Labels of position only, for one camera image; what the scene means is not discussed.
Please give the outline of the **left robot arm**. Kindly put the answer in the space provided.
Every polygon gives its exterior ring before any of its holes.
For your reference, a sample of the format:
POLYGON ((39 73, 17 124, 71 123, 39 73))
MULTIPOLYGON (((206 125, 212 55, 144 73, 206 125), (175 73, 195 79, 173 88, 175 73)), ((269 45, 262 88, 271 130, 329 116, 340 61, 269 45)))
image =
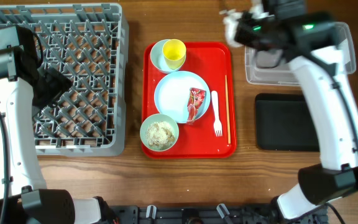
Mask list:
POLYGON ((0 223, 119 223, 101 197, 74 199, 48 189, 35 151, 33 116, 71 88, 54 68, 43 69, 39 37, 0 28, 0 223))

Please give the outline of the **white napkin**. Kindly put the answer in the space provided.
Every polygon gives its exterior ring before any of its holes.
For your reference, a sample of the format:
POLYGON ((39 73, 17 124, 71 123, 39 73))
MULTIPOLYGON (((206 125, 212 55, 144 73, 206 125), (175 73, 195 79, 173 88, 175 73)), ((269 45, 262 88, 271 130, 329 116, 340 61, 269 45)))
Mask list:
POLYGON ((243 47, 244 44, 235 40, 235 37, 238 33, 237 29, 239 24, 241 24, 241 19, 250 14, 252 19, 260 19, 263 16, 266 16, 267 13, 264 12, 264 7, 262 5, 262 0, 251 0, 252 7, 248 11, 236 11, 235 9, 229 9, 226 6, 224 0, 219 0, 219 14, 223 15, 223 24, 225 26, 225 38, 226 42, 231 47, 243 47))

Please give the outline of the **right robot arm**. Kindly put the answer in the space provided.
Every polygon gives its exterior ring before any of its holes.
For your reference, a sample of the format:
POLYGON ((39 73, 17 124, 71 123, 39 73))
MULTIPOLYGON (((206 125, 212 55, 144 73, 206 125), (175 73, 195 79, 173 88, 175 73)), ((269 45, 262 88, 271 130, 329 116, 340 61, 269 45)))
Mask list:
POLYGON ((223 22, 233 47, 282 51, 318 137, 320 163, 300 169, 298 183, 274 198, 271 221, 295 222, 358 192, 358 109, 332 15, 309 13, 304 1, 254 1, 248 11, 227 11, 223 22))

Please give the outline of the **rice and food scraps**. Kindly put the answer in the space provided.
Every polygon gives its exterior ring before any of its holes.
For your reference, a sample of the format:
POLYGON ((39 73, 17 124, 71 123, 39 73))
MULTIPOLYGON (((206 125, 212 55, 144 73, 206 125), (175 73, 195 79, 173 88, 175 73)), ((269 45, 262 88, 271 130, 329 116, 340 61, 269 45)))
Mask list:
POLYGON ((166 121, 152 123, 146 129, 145 137, 148 145, 158 150, 170 147, 176 140, 172 127, 166 121))

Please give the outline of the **green bowl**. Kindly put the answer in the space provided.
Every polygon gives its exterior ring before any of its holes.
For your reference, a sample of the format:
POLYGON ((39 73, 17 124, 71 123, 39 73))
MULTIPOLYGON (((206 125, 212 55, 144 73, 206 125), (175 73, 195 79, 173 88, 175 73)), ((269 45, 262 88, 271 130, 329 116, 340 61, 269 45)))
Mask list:
POLYGON ((148 118, 146 118, 144 120, 144 122, 142 123, 142 126, 140 127, 140 138, 141 138, 141 141, 142 141, 143 145, 147 149, 150 149, 151 151, 154 151, 154 152, 163 152, 163 151, 169 150, 171 147, 173 147, 176 144, 176 141, 178 140, 178 137, 179 137, 179 128, 178 128, 177 123, 171 117, 169 117, 169 116, 167 116, 165 114, 153 114, 153 115, 149 116, 148 118), (150 147, 148 145, 146 137, 145 137, 146 129, 152 123, 160 122, 160 121, 168 122, 170 124, 170 126, 172 127, 172 129, 173 129, 173 131, 175 133, 175 137, 176 137, 176 140, 173 142, 173 144, 170 147, 162 149, 162 150, 158 150, 157 148, 150 147))

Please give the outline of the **red snack wrapper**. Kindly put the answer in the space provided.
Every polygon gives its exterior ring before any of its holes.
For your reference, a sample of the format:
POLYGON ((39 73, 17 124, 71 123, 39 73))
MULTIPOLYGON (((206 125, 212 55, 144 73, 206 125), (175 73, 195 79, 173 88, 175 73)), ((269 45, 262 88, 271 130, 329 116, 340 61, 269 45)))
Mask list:
POLYGON ((193 124, 202 103, 204 102, 206 91, 198 88, 190 88, 190 96, 187 103, 188 119, 187 124, 193 124))

